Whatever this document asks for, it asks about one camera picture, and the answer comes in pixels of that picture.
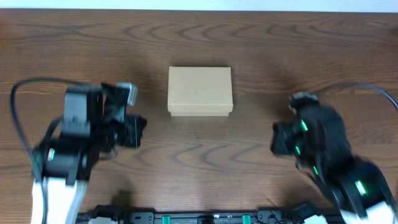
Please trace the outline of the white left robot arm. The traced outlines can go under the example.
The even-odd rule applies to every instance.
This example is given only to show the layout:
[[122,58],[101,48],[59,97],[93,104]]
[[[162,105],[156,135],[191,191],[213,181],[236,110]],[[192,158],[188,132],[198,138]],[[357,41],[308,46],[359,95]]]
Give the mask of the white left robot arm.
[[141,145],[147,121],[126,113],[137,92],[132,83],[68,87],[63,116],[52,121],[34,149],[42,180],[32,188],[32,223],[76,223],[100,155],[111,159],[118,146]]

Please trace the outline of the brown cardboard box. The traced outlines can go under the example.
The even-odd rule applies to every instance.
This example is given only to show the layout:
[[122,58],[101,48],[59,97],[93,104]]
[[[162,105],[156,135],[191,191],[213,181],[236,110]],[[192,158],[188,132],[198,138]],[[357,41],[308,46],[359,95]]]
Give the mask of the brown cardboard box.
[[172,116],[228,116],[233,110],[229,67],[170,67],[168,111]]

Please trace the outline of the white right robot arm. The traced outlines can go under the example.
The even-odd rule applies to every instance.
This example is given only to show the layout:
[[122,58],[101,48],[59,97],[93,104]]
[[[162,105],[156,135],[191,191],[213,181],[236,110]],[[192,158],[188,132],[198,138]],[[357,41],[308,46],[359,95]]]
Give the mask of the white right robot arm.
[[295,119],[272,126],[271,151],[292,156],[338,210],[359,221],[394,222],[396,203],[381,170],[355,156],[343,118],[329,105],[292,103]]

